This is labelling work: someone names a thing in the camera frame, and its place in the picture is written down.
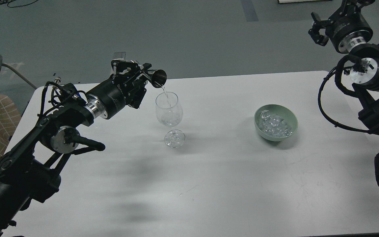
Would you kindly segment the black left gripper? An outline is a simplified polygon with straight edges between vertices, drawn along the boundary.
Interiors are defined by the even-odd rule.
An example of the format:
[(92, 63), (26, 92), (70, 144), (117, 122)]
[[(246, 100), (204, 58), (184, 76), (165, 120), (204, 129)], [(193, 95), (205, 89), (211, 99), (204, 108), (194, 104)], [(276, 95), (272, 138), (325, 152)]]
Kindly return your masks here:
[(138, 109), (146, 94), (147, 81), (151, 83), (148, 73), (151, 63), (114, 59), (111, 67), (112, 75), (87, 92), (87, 96), (102, 105), (104, 119), (112, 118), (126, 106)]

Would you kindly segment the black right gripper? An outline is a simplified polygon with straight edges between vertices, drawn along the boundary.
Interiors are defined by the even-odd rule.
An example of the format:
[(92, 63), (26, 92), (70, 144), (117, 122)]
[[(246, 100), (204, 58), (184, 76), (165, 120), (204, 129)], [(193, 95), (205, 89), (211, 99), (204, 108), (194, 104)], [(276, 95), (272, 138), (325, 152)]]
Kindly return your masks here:
[[(330, 39), (335, 50), (341, 54), (347, 54), (353, 45), (349, 42), (357, 37), (362, 37), (362, 42), (369, 42), (373, 36), (373, 30), (360, 12), (365, 6), (373, 4), (375, 0), (342, 0), (339, 11), (333, 13), (327, 20), (311, 12), (313, 23), (308, 31), (313, 42), (325, 46)], [(326, 35), (320, 30), (326, 29)]]

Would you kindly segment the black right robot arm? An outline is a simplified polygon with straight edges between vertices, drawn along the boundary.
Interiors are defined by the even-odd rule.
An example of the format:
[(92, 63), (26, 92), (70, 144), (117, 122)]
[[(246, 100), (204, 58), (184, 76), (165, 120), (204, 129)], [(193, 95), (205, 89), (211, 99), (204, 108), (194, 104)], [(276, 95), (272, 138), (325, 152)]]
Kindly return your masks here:
[[(317, 45), (329, 41), (343, 57), (323, 78), (318, 91), (321, 114), (335, 127), (348, 131), (379, 135), (379, 43), (371, 44), (373, 30), (361, 10), (373, 0), (343, 0), (341, 6), (327, 19), (312, 12), (313, 23), (308, 33)], [(336, 87), (345, 95), (357, 98), (362, 105), (359, 120), (366, 129), (357, 129), (333, 120), (322, 108), (322, 91), (334, 77)]]

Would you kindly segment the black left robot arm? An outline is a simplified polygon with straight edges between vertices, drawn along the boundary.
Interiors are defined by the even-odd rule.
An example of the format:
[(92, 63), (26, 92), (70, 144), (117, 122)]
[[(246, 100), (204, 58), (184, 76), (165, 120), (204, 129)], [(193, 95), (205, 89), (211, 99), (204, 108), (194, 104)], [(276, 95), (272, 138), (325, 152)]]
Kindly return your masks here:
[(105, 150), (103, 143), (83, 137), (78, 126), (110, 119), (126, 106), (138, 109), (146, 85), (160, 88), (167, 80), (151, 63), (115, 59), (111, 67), (110, 77), (87, 92), (72, 83), (44, 86), (33, 129), (0, 158), (0, 236), (16, 225), (14, 217), (32, 200), (44, 203), (59, 191), (61, 171), (71, 156)]

